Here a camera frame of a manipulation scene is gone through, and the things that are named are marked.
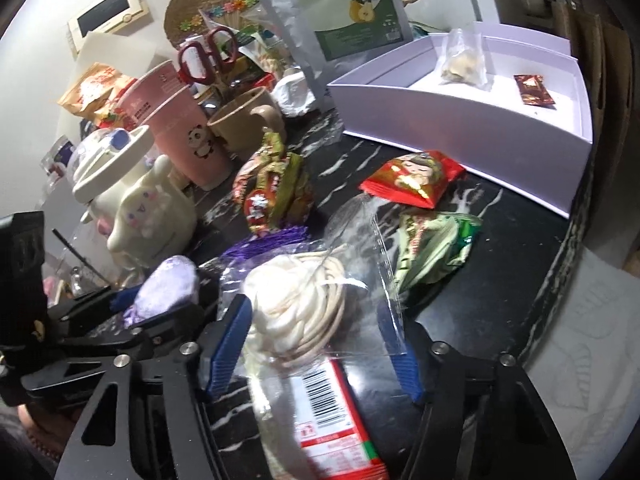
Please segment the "red handled scissors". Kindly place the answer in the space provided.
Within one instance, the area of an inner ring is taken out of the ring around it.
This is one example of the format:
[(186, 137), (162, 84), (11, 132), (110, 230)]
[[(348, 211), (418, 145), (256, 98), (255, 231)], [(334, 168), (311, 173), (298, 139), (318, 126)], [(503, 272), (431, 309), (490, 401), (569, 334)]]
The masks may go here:
[[(202, 74), (192, 72), (188, 55), (194, 54), (201, 65)], [(225, 74), (231, 73), (240, 56), (239, 41), (233, 30), (218, 26), (203, 36), (202, 41), (189, 40), (178, 50), (181, 76), (190, 84), (210, 86)]]

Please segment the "clear bag with white rope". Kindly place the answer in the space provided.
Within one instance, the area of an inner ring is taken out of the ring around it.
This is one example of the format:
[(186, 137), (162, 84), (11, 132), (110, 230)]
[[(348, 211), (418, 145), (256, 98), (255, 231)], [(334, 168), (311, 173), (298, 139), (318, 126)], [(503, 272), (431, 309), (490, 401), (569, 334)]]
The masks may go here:
[(239, 372), (258, 417), (292, 412), (293, 380), (322, 364), (339, 365), (361, 402), (398, 391), (392, 361), (406, 353), (404, 328), (378, 224), (388, 205), (359, 194), (318, 240), (235, 258), (222, 271), (221, 307), (242, 294), (253, 311)]

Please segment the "lavender open gift box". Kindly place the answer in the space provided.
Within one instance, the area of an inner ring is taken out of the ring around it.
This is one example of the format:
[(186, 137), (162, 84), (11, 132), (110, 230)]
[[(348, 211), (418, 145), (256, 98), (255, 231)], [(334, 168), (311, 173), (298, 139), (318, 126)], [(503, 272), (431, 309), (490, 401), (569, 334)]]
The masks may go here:
[[(407, 42), (329, 83), (350, 136), (402, 150), (439, 150), (474, 174), (568, 217), (593, 144), (589, 96), (570, 40), (475, 23), (489, 88), (444, 84), (445, 35)], [(513, 78), (536, 74), (555, 107), (525, 105)]]

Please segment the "small framed chalkboard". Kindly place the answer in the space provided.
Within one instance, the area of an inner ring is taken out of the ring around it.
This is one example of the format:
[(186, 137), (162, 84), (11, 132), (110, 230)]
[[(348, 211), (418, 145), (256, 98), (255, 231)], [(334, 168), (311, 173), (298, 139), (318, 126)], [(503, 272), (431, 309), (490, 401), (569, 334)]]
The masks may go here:
[(114, 34), (149, 14), (145, 0), (92, 0), (67, 20), (67, 42), (77, 58), (89, 32)]

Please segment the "orange snack bag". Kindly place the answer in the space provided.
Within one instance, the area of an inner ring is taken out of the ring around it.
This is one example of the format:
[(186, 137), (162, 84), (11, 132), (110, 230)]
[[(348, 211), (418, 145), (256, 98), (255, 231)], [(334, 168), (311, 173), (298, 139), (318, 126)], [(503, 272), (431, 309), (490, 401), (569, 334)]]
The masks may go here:
[(98, 128), (123, 127), (128, 119), (118, 102), (136, 82), (111, 65), (95, 62), (63, 93), (58, 105)]

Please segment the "red cartoon snack packet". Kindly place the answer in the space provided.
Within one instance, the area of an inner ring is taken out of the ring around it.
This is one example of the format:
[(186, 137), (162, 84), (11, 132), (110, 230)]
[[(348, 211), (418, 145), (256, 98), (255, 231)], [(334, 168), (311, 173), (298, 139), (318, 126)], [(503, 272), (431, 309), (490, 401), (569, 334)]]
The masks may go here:
[(378, 168), (359, 189), (392, 203), (434, 209), (451, 182), (465, 168), (441, 151), (428, 150), (394, 157)]

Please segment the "round woven straw fan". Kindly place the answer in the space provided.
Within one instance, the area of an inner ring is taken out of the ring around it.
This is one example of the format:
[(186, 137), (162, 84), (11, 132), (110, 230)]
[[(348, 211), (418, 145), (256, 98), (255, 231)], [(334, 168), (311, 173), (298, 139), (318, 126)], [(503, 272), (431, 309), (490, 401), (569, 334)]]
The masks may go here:
[(178, 48), (186, 38), (207, 32), (210, 23), (242, 28), (242, 14), (258, 3), (259, 0), (169, 0), (164, 16), (165, 35)]

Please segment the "clear zip bag with snack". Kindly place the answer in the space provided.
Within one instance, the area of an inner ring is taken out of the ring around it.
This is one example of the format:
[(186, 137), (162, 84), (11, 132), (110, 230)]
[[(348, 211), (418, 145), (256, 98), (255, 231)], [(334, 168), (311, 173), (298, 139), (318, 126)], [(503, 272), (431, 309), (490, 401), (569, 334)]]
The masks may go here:
[(444, 84), (467, 84), (486, 90), (489, 74), (483, 36), (471, 29), (455, 28), (442, 43), (436, 72)]

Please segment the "pink panda tumbler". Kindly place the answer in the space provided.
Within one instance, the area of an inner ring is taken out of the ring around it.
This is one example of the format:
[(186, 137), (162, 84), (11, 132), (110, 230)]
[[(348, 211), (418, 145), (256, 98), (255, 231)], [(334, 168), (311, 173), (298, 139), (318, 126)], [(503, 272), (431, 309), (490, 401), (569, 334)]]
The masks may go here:
[(116, 110), (134, 125), (149, 127), (154, 146), (199, 188), (210, 191), (230, 176), (232, 163), (226, 150), (170, 61), (130, 84)]

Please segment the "red white snack packet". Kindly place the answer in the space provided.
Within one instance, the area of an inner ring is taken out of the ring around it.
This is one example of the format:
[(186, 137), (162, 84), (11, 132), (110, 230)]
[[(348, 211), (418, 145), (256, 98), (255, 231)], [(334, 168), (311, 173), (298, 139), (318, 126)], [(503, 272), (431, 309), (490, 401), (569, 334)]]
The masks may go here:
[(323, 358), (285, 378), (285, 385), (291, 393), (295, 442), (315, 479), (388, 477), (337, 361)]

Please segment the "green red snack bag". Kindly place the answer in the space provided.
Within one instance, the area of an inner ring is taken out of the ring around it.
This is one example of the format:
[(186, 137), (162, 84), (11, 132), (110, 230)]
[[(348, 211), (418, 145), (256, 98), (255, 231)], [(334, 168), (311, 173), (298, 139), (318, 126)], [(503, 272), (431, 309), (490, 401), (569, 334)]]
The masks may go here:
[(254, 235), (302, 226), (314, 206), (305, 159), (279, 133), (262, 128), (262, 145), (234, 178), (232, 200)]

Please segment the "small dark red sachet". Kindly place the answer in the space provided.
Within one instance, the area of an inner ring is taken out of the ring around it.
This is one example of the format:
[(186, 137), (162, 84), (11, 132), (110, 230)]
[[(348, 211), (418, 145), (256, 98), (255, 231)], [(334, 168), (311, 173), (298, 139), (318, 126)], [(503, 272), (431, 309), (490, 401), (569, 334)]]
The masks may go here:
[(555, 107), (555, 100), (544, 86), (544, 78), (536, 74), (518, 74), (513, 76), (518, 93), (525, 105), (545, 108)]

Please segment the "silver pear jasmine tea pouch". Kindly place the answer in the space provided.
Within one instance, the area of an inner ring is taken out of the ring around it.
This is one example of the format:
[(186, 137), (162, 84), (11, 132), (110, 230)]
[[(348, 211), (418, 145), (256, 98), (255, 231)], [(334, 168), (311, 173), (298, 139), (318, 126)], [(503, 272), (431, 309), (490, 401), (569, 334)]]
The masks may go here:
[(258, 0), (322, 110), (329, 83), (413, 40), (401, 0)]

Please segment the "green white snack packet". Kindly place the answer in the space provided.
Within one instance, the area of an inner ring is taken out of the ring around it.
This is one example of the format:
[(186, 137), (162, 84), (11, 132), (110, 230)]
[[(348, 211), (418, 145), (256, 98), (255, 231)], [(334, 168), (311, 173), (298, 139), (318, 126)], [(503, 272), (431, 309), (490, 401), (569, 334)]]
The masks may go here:
[(446, 278), (468, 260), (483, 220), (474, 214), (410, 209), (399, 219), (395, 286), (399, 296)]

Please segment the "cream cinnamoroll cup with lid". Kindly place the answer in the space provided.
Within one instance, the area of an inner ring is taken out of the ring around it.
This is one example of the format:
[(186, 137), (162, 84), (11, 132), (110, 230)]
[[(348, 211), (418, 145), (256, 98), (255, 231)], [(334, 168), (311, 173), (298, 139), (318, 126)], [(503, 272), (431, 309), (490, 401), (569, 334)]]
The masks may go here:
[(70, 180), (74, 199), (87, 207), (106, 247), (125, 266), (154, 269), (188, 246), (196, 227), (195, 206), (171, 181), (174, 164), (149, 158), (149, 126), (101, 129), (74, 153)]

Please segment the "beige ceramic mug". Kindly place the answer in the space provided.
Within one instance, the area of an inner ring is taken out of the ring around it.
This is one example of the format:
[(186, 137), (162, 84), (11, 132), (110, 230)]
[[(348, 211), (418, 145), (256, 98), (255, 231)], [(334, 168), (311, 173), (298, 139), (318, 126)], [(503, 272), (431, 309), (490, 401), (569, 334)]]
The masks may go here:
[(279, 133), (281, 140), (286, 141), (280, 107), (264, 87), (237, 96), (213, 114), (207, 125), (226, 149), (243, 162), (262, 146), (265, 128)]

